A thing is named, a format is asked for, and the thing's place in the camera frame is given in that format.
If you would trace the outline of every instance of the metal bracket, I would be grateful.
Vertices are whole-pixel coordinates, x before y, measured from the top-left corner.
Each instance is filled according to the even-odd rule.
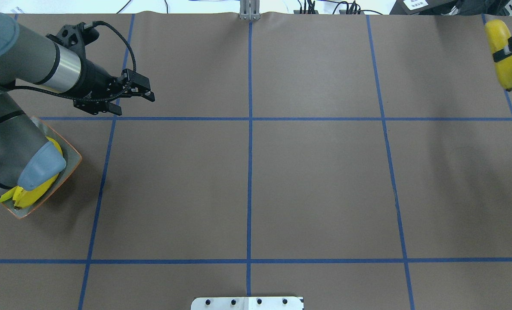
[[[304,298],[287,297],[236,297],[196,298],[191,310],[304,310]]]
[[[240,19],[259,20],[260,0],[240,0]]]

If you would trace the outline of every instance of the yellow banana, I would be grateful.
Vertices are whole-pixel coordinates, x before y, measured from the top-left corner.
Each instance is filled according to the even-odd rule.
[[[508,45],[510,30],[502,20],[493,19],[486,23],[486,35],[490,51],[495,53]],[[512,56],[496,62],[495,71],[500,85],[510,92],[512,90]]]
[[[17,187],[18,186],[15,186],[14,188],[10,189],[9,192],[6,192],[5,194],[3,194],[0,197],[0,202],[6,202],[7,200],[13,198],[13,194],[15,193]]]
[[[49,137],[47,137],[47,139],[55,145],[57,150],[59,150],[62,155],[61,146],[57,143],[57,141]],[[13,194],[14,207],[16,209],[22,209],[34,204],[34,202],[36,202],[41,196],[43,196],[43,194],[45,194],[45,192],[47,192],[47,190],[49,190],[49,188],[51,188],[51,185],[53,185],[58,176],[59,174],[54,175],[49,180],[45,181],[43,184],[31,191],[24,190],[24,188],[17,186]]]

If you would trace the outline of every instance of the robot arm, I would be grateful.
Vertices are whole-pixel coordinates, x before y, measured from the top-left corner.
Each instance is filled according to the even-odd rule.
[[[133,70],[113,77],[85,57],[85,45],[95,41],[95,27],[108,26],[130,50]],[[40,86],[15,86],[21,79]],[[60,96],[96,115],[121,115],[116,98],[141,96],[153,102],[148,78],[136,72],[126,39],[105,22],[65,25],[57,35],[43,37],[0,13],[0,196],[16,185],[33,190],[62,171],[65,160],[14,100],[10,90],[26,89]]]

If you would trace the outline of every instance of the banana peel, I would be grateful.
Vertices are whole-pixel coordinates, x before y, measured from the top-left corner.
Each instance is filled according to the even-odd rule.
[[[49,141],[51,141],[57,150],[59,150],[59,153],[62,155],[62,149],[61,146],[52,138],[46,137]],[[6,192],[3,196],[0,198],[0,202],[5,202],[6,200],[13,199],[14,201],[14,208],[15,209],[22,209],[29,207],[34,204],[49,188],[51,188],[51,185],[55,182],[59,174],[54,175],[49,180],[45,181],[43,184],[38,186],[37,188],[28,191],[20,186],[15,186],[13,189],[9,190],[9,192]]]
[[[500,19],[492,19],[486,23],[486,36],[491,53],[502,50],[508,45],[510,30]],[[500,85],[507,91],[512,90],[512,56],[495,63],[495,71]]]

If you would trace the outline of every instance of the grid line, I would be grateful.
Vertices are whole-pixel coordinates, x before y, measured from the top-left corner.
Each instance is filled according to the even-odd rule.
[[[130,43],[130,41],[131,41],[131,35],[133,33],[134,22],[135,22],[135,14],[131,14],[130,31],[129,31],[128,36],[127,36],[127,42],[128,43]],[[126,48],[126,52],[124,53],[124,61],[122,63],[122,69],[124,69],[126,67],[127,56],[128,56],[128,49]],[[116,100],[116,104],[120,105],[120,98],[118,98]],[[106,173],[108,172],[109,160],[110,160],[110,151],[112,150],[112,141],[114,140],[114,130],[116,128],[116,118],[117,118],[116,116],[114,116],[112,118],[112,124],[110,126],[109,142],[108,142],[108,145],[106,147],[106,156],[105,156],[105,163],[104,163],[104,166],[103,166],[103,169],[102,169],[101,185],[100,185],[100,188],[99,188],[99,196],[97,198],[97,206],[96,206],[96,209],[95,209],[95,215],[93,217],[93,227],[92,227],[92,231],[91,231],[91,238],[90,238],[90,241],[89,241],[89,249],[88,249],[88,254],[87,254],[87,261],[85,262],[84,277],[83,277],[83,281],[82,281],[82,290],[80,291],[80,298],[79,298],[79,302],[78,302],[78,310],[82,310],[82,308],[83,308],[83,301],[84,301],[84,298],[85,298],[85,290],[87,289],[87,282],[88,282],[88,278],[89,278],[89,268],[91,266],[91,260],[92,260],[92,255],[93,255],[93,246],[94,246],[94,243],[95,243],[95,235],[96,235],[96,232],[97,232],[97,224],[98,224],[98,221],[99,221],[99,213],[100,213],[100,210],[101,210],[102,196],[104,194],[104,187],[105,187],[105,182],[106,182]]]
[[[248,23],[248,190],[246,202],[246,296],[252,295],[252,22]]]
[[[0,259],[0,264],[85,264],[86,259]],[[91,265],[197,265],[246,264],[248,259],[92,259]],[[417,264],[512,263],[512,257],[414,257],[414,258],[277,258],[250,259],[251,264]]]
[[[204,116],[41,116],[41,120],[45,121],[512,121],[511,118],[433,118],[433,117],[238,117],[238,118],[221,118],[221,117],[204,117]]]
[[[369,33],[370,53],[372,56],[372,68],[374,69],[374,81],[376,83],[376,94],[378,96],[378,105],[380,106],[380,116],[382,117],[382,131],[384,132],[384,142],[386,144],[386,155],[388,156],[388,167],[390,168],[390,180],[392,189],[394,190],[395,208],[397,213],[397,227],[399,230],[399,239],[401,242],[401,253],[405,262],[405,280],[407,282],[407,293],[409,295],[409,305],[411,310],[415,310],[415,302],[413,299],[413,285],[411,284],[411,273],[409,271],[409,263],[407,260],[407,249],[405,247],[405,236],[403,234],[403,222],[401,220],[401,210],[399,208],[399,197],[397,196],[397,186],[395,182],[394,165],[392,163],[392,156],[390,150],[390,141],[388,140],[388,128],[386,127],[386,119],[384,113],[384,104],[382,102],[382,92],[380,90],[380,79],[378,77],[378,69],[376,67],[376,56],[374,53],[374,43],[372,41],[372,29],[370,27],[370,18],[366,15],[366,27]]]

